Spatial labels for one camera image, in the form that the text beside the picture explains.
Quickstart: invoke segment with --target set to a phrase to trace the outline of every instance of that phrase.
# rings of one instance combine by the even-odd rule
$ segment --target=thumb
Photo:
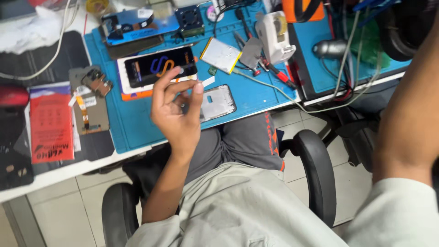
[[[192,89],[191,99],[189,103],[189,110],[187,111],[186,116],[193,122],[200,121],[200,109],[201,104],[203,102],[203,84],[197,83]]]

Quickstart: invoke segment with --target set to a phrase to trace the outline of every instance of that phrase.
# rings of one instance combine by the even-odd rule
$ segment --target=white cable
[[[343,55],[342,63],[341,63],[341,65],[340,65],[340,71],[338,72],[337,86],[335,87],[334,98],[336,97],[336,95],[337,95],[337,93],[338,93],[338,88],[340,87],[340,81],[341,81],[341,79],[342,79],[342,74],[343,74],[343,67],[345,66],[345,63],[346,63],[346,58],[347,58],[347,56],[348,56],[348,52],[349,52],[350,47],[351,47],[351,44],[352,44],[352,39],[354,38],[354,33],[355,33],[356,26],[357,26],[357,24],[358,24],[358,18],[359,18],[359,17],[360,17],[360,11],[358,10],[358,11],[355,13],[354,24],[353,24],[353,26],[352,26],[351,35],[349,36],[348,44],[347,44],[347,46],[346,46],[346,51],[345,51],[345,53],[344,53],[344,55]]]
[[[72,19],[66,25],[65,29],[68,29],[73,24],[73,21],[75,20],[76,15],[78,14],[78,10],[79,10],[79,7],[80,7],[80,2],[81,2],[80,0],[76,0],[76,5],[75,5],[74,11],[73,11]]]
[[[64,34],[64,29],[65,29],[65,20],[67,18],[67,10],[68,10],[68,5],[70,4],[70,1],[71,0],[67,0],[67,4],[66,4],[65,9],[64,9],[64,17],[62,20],[62,27],[61,27],[61,33],[60,33],[59,41],[58,41],[58,48],[55,52],[54,57],[46,64],[46,66],[44,66],[38,72],[36,72],[35,74],[30,75],[30,76],[12,76],[12,75],[8,75],[8,74],[0,73],[0,77],[6,78],[6,79],[13,79],[13,80],[30,80],[30,79],[33,79],[33,78],[39,76],[42,72],[44,72],[44,70],[46,70],[53,63],[53,61],[58,56],[59,50],[61,48],[62,36]]]
[[[344,38],[345,40],[348,39],[348,25],[347,25],[347,20],[346,20],[346,2],[343,2],[343,34],[344,34]],[[352,59],[352,52],[349,51],[348,53],[348,68],[349,68],[349,77],[350,77],[350,81],[351,81],[351,88],[355,88],[355,80],[354,80],[354,64],[353,64],[353,59]]]
[[[365,18],[369,15],[369,6],[366,9]],[[360,44],[358,45],[358,54],[357,54],[357,65],[356,65],[356,75],[355,75],[355,84],[354,87],[358,85],[358,74],[360,73],[360,59],[361,59],[361,51],[363,50],[363,36],[364,36],[364,27],[361,28],[360,35]]]
[[[280,88],[278,88],[278,87],[276,87],[276,86],[273,86],[273,85],[271,85],[271,84],[267,84],[267,83],[262,82],[262,81],[260,81],[260,80],[257,80],[257,79],[255,79],[254,77],[248,76],[248,75],[244,74],[243,72],[241,72],[240,70],[238,70],[237,68],[234,68],[234,69],[233,69],[233,72],[234,72],[235,74],[245,76],[245,77],[247,77],[247,78],[249,78],[249,79],[251,79],[251,80],[253,80],[253,81],[257,82],[257,83],[260,83],[260,84],[262,84],[262,85],[269,86],[269,87],[272,87],[272,88],[278,90],[278,91],[279,91],[281,94],[283,94],[287,99],[291,100],[291,102],[293,102],[294,104],[296,104],[298,107],[300,107],[300,109],[302,109],[302,111],[304,111],[304,112],[306,112],[306,113],[320,113],[320,112],[325,112],[325,111],[334,110],[334,109],[338,109],[338,108],[342,108],[342,107],[348,106],[348,105],[352,104],[354,101],[356,101],[360,96],[362,96],[367,90],[369,90],[369,88],[372,86],[372,84],[374,83],[374,81],[376,81],[376,80],[378,79],[378,76],[380,75],[380,72],[381,72],[381,51],[378,52],[376,72],[375,72],[374,76],[371,78],[371,80],[369,81],[369,83],[366,85],[365,89],[364,89],[361,93],[359,93],[359,94],[358,94],[357,96],[355,96],[351,101],[349,101],[348,103],[346,103],[346,104],[344,104],[344,105],[338,105],[338,106],[335,106],[335,107],[330,107],[330,108],[327,108],[327,109],[318,110],[318,111],[311,111],[311,112],[305,110],[305,108],[303,108],[302,105],[300,105],[300,104],[297,103],[294,99],[292,99],[290,96],[288,96],[286,93],[284,93]]]

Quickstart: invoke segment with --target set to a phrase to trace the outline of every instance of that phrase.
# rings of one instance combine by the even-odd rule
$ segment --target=hand
[[[192,158],[200,140],[200,109],[203,102],[203,84],[195,80],[172,83],[180,72],[175,67],[166,72],[155,84],[152,92],[151,118],[169,140],[173,155]],[[189,104],[186,115],[182,104]]]

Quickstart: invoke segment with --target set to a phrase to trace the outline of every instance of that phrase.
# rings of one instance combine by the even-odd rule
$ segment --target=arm
[[[203,85],[195,80],[171,83],[179,72],[180,67],[176,67],[154,84],[151,118],[169,140],[172,153],[143,208],[142,224],[162,221],[175,214],[200,139]],[[189,97],[186,90],[191,88]],[[183,103],[189,104],[185,115],[181,112]]]
[[[409,178],[432,185],[439,154],[439,15],[381,120],[373,181]]]

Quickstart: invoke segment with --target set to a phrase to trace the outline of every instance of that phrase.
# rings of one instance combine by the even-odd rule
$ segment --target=phone display with logo
[[[175,79],[197,73],[191,47],[136,56],[125,60],[123,64],[132,88],[153,85],[168,70],[176,66],[181,67],[181,72]]]

